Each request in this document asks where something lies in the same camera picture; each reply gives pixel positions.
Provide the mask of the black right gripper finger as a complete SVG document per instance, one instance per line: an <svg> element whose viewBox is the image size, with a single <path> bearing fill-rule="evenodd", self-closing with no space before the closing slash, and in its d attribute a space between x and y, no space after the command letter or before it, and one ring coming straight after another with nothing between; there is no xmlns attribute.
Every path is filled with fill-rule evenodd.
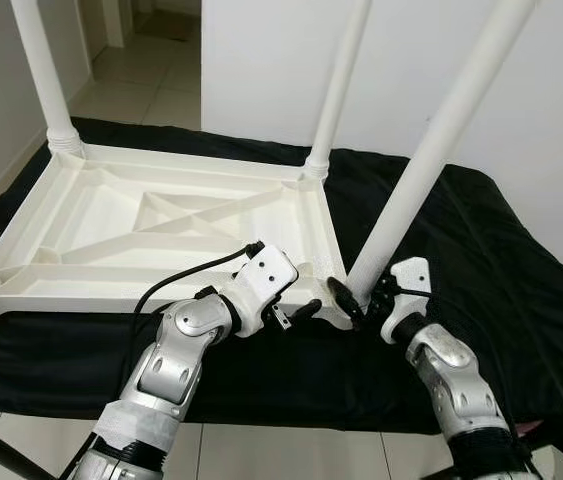
<svg viewBox="0 0 563 480"><path fill-rule="evenodd" d="M328 278L327 288L331 292L335 305L340 308L341 312L348 315L351 329L354 332L359 332L362 329L364 311L362 306L359 305L357 297L337 278Z"/></svg>

